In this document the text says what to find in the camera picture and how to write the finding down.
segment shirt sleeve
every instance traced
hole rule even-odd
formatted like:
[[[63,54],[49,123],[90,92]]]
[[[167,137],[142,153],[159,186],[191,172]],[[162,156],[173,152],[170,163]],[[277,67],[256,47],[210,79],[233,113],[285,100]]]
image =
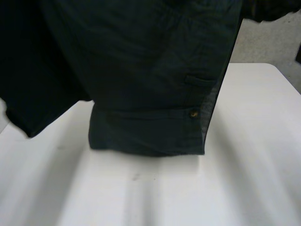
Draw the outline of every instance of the shirt sleeve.
[[[301,9],[301,0],[244,0],[242,17],[256,22],[274,21]]]

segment button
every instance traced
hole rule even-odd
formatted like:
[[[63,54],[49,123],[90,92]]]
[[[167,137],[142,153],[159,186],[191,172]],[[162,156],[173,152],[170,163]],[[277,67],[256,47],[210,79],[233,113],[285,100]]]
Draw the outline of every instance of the button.
[[[198,117],[198,110],[192,110],[192,111],[190,111],[189,112],[189,116],[191,117],[191,118],[197,118]]]

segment table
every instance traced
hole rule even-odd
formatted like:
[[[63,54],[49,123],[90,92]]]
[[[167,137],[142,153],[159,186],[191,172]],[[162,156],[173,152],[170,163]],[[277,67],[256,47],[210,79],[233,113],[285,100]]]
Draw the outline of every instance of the table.
[[[92,104],[0,133],[1,226],[301,225],[301,96],[274,66],[229,65],[205,156],[91,151]]]

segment white table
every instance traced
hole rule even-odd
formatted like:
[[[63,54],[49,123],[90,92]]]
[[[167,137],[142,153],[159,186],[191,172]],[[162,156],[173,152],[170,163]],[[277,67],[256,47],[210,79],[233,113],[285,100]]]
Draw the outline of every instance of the white table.
[[[301,226],[301,96],[275,67],[230,64],[205,156],[90,151],[91,107],[3,130],[1,226]]]

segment fabric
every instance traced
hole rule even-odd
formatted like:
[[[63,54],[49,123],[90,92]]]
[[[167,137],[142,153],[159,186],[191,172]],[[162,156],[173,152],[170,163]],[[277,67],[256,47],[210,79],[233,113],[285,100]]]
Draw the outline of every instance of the fabric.
[[[242,14],[257,22],[274,21],[300,9],[301,0],[244,0]]]
[[[296,57],[296,61],[301,64],[301,45],[300,45],[300,48],[299,48],[299,51],[298,51],[298,54]]]
[[[79,99],[89,100],[51,36],[39,7],[0,2],[0,98],[28,137],[39,134]]]
[[[204,154],[240,0],[43,0],[41,8],[95,101],[93,149]]]
[[[241,15],[269,19],[242,0],[35,2],[0,5],[9,119],[33,137],[92,99],[90,146],[148,156],[204,154]]]

